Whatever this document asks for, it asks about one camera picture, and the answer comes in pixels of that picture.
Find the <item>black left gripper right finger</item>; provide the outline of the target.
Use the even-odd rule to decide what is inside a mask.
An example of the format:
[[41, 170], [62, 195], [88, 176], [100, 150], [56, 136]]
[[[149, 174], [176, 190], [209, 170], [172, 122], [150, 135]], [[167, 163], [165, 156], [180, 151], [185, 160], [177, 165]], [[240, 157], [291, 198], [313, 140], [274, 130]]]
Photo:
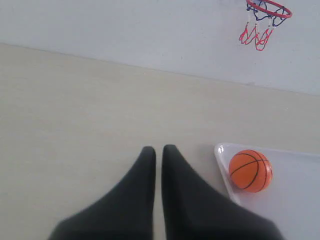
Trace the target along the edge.
[[161, 193], [168, 240], [284, 239], [272, 221], [212, 188], [173, 144], [163, 148]]

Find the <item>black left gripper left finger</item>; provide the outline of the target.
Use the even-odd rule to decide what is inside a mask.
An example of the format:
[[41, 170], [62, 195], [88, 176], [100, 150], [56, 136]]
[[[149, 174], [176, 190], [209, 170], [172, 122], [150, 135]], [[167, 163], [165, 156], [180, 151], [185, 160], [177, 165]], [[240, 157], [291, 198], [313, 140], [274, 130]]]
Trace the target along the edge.
[[62, 220], [51, 240], [151, 240], [156, 181], [156, 152], [142, 148], [137, 160], [101, 199]]

